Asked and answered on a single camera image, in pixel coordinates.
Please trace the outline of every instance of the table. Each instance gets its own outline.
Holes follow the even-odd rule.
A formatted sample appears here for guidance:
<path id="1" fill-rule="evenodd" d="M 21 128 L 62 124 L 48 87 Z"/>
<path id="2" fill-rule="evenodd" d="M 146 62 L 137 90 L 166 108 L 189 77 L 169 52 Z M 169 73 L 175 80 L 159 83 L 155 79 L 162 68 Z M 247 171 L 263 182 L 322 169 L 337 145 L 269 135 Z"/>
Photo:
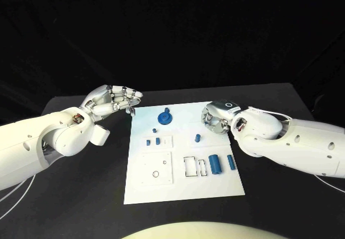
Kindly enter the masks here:
<path id="1" fill-rule="evenodd" d="M 57 97 L 44 114 L 80 106 L 86 96 Z M 243 106 L 314 117 L 289 83 L 145 92 L 140 106 L 230 99 Z M 158 225 L 213 221 L 247 225 L 289 238 L 344 238 L 345 194 L 314 175 L 250 157 L 231 138 L 246 196 L 124 205 L 132 117 L 124 111 L 100 122 L 111 134 L 38 174 L 29 193 L 0 221 L 0 238 L 122 238 Z M 16 203 L 29 182 L 0 212 Z"/>

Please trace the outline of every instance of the white paper sheet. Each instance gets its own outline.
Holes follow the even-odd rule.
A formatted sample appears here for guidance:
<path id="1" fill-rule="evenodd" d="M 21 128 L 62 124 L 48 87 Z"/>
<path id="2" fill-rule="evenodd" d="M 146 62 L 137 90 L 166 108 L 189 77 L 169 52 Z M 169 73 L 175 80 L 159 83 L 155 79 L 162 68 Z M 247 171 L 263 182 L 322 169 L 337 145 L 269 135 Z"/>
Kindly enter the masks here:
<path id="1" fill-rule="evenodd" d="M 162 202 L 197 198 L 213 198 L 244 195 L 239 170 L 230 169 L 227 155 L 233 155 L 227 134 L 213 133 L 201 123 L 201 111 L 208 102 L 178 104 L 168 106 L 136 108 L 136 117 L 132 122 L 132 141 L 127 165 L 127 180 L 124 204 Z M 169 108 L 172 122 L 159 124 L 158 117 Z M 156 137 L 171 138 L 172 144 L 156 146 Z M 172 154 L 172 184 L 143 186 L 140 175 L 149 175 L 143 167 L 143 154 L 166 152 Z M 208 156 L 220 157 L 223 173 L 214 175 Z M 185 176 L 184 157 L 194 156 L 197 160 L 197 177 Z M 200 160 L 205 160 L 207 176 L 201 176 Z"/>

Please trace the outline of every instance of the black curtain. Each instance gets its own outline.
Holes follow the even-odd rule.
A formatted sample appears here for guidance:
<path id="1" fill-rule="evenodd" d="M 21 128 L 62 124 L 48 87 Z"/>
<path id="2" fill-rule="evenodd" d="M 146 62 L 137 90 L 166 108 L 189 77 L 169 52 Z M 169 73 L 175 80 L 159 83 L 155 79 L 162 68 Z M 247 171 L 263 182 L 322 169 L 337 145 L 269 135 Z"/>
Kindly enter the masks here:
<path id="1" fill-rule="evenodd" d="M 156 91 L 293 82 L 312 109 L 344 71 L 344 27 L 331 1 L 3 0 L 0 122 L 103 84 Z"/>

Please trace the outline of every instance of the white cable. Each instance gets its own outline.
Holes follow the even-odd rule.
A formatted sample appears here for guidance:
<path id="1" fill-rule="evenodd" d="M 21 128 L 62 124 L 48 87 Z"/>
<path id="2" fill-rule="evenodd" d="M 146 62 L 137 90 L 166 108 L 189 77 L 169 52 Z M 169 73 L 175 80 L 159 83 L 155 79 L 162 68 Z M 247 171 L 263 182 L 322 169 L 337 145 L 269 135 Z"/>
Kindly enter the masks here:
<path id="1" fill-rule="evenodd" d="M 28 189 L 26 189 L 26 191 L 25 191 L 25 193 L 23 193 L 23 196 L 21 197 L 19 201 L 16 202 L 16 204 L 15 204 L 15 206 L 10 208 L 10 210 L 9 210 L 9 211 L 5 213 L 5 215 L 0 217 L 0 220 L 5 218 L 5 216 L 9 214 L 9 212 L 13 210 L 13 208 L 16 207 L 16 205 L 19 204 L 19 202 L 22 201 L 22 199 L 23 199 L 23 197 L 25 197 L 28 191 L 29 191 L 32 182 L 34 182 L 34 180 L 35 180 L 35 176 L 32 177 L 32 181 L 31 181 L 31 184 L 29 184 L 29 186 L 28 186 Z"/>
<path id="2" fill-rule="evenodd" d="M 319 179 L 324 183 L 327 183 L 332 188 L 335 188 L 337 190 L 340 190 L 341 192 L 345 193 L 345 191 L 344 191 L 342 189 L 337 188 L 334 185 L 331 185 L 328 182 L 325 182 L 319 177 L 318 177 L 318 179 Z"/>
<path id="3" fill-rule="evenodd" d="M 16 188 L 8 193 L 8 195 L 0 199 L 0 202 L 6 199 L 6 197 L 19 189 L 19 187 L 23 185 L 26 182 L 26 179 L 21 182 L 21 184 L 16 186 Z"/>
<path id="4" fill-rule="evenodd" d="M 276 112 L 272 112 L 272 111 L 264 111 L 264 110 L 257 109 L 257 108 L 254 108 L 254 107 L 252 107 L 252 106 L 250 106 L 249 108 L 252 108 L 252 109 L 254 109 L 254 110 L 257 110 L 257 111 L 262 111 L 262 112 L 264 112 L 264 113 L 269 113 L 269 114 L 275 114 L 275 115 L 283 116 L 283 117 L 288 118 L 289 120 L 293 119 L 290 116 L 288 116 L 288 115 L 285 115 L 285 114 L 282 114 L 282 113 L 276 113 Z"/>

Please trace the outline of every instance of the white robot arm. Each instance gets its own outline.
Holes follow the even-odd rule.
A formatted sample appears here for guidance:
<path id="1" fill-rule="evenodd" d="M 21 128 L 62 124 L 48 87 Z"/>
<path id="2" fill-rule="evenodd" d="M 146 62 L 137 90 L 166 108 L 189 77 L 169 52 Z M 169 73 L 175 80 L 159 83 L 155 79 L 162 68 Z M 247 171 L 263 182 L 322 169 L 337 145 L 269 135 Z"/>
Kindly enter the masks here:
<path id="1" fill-rule="evenodd" d="M 201 122 L 215 133 L 231 130 L 240 148 L 253 157 L 264 156 L 315 175 L 345 178 L 344 128 L 253 107 L 243 110 L 226 100 L 207 105 Z"/>
<path id="2" fill-rule="evenodd" d="M 25 119 L 0 127 L 0 190 L 47 169 L 64 156 L 75 155 L 88 142 L 103 145 L 110 131 L 96 124 L 113 112 L 133 106 L 143 94 L 126 87 L 101 86 L 80 107 Z"/>

